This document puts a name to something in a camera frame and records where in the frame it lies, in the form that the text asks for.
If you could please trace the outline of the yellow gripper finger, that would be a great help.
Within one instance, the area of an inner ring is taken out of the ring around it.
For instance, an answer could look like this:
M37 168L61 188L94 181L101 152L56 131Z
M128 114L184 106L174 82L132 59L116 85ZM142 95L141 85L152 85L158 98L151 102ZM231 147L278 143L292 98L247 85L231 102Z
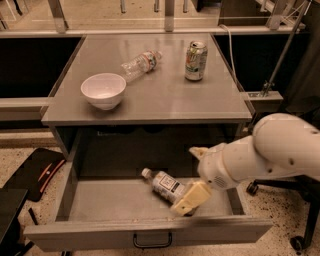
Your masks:
M189 214L205 203L211 195L211 188L205 182L191 182L186 186L186 191L173 203L170 210L180 216Z
M189 149L189 152L198 160L201 160L207 151L207 147L191 147Z

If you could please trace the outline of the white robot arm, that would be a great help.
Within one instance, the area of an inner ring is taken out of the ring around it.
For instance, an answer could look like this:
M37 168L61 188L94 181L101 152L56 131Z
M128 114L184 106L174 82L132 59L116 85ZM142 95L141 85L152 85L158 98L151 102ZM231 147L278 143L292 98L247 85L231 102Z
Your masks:
M183 216L206 202L213 190L227 190L261 178L320 174L320 132L303 119L285 113L268 115L251 135L231 143L192 147L200 179L189 183L171 210Z

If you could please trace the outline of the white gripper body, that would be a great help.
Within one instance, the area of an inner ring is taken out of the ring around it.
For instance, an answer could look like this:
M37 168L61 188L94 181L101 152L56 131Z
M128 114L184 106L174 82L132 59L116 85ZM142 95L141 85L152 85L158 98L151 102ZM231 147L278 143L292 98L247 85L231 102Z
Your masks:
M200 148L197 171L200 178L212 189L228 190L238 186L238 182L231 178L223 163L225 147L225 143L220 143L211 148Z

